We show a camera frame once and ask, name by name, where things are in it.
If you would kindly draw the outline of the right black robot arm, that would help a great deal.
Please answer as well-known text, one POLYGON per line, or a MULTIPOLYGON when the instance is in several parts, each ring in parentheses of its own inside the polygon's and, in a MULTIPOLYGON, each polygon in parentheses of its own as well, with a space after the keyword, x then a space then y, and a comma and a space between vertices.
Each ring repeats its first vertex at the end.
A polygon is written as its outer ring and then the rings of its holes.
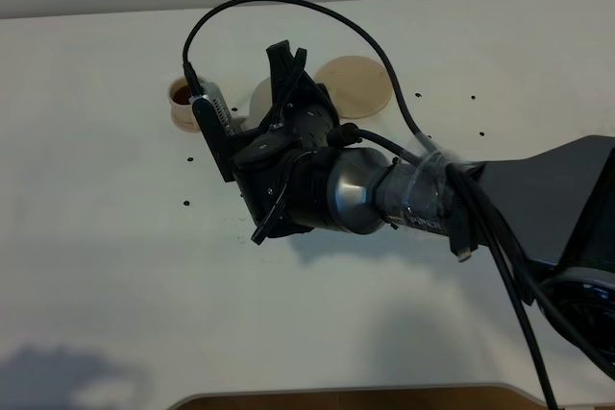
POLYGON ((225 179, 254 220, 252 239, 314 229, 370 234, 407 227, 448 238, 468 259, 481 246, 496 262, 530 355, 544 363, 526 308, 604 373, 614 372, 614 141, 590 135, 521 160, 460 162, 424 133, 415 155, 342 123, 307 53, 267 49, 271 108, 229 139, 225 179))

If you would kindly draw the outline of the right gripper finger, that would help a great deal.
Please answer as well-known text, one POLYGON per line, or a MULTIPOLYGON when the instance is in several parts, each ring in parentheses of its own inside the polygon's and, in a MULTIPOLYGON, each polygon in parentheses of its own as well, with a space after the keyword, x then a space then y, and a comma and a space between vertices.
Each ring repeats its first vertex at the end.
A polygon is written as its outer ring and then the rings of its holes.
POLYGON ((286 104, 297 88, 307 63, 307 50, 298 48, 291 53, 288 40, 271 45, 266 50, 270 65, 272 94, 271 115, 282 115, 286 104))

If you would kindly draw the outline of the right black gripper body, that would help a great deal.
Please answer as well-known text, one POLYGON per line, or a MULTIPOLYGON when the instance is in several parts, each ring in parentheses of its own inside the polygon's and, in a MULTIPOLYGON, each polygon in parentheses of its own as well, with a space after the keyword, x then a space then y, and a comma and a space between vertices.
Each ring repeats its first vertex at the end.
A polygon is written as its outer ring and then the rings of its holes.
POLYGON ((271 115, 270 110, 257 128, 238 137, 233 160, 279 160, 294 152, 318 151, 328 146, 328 133, 339 125, 327 90, 307 73, 283 114, 271 115))

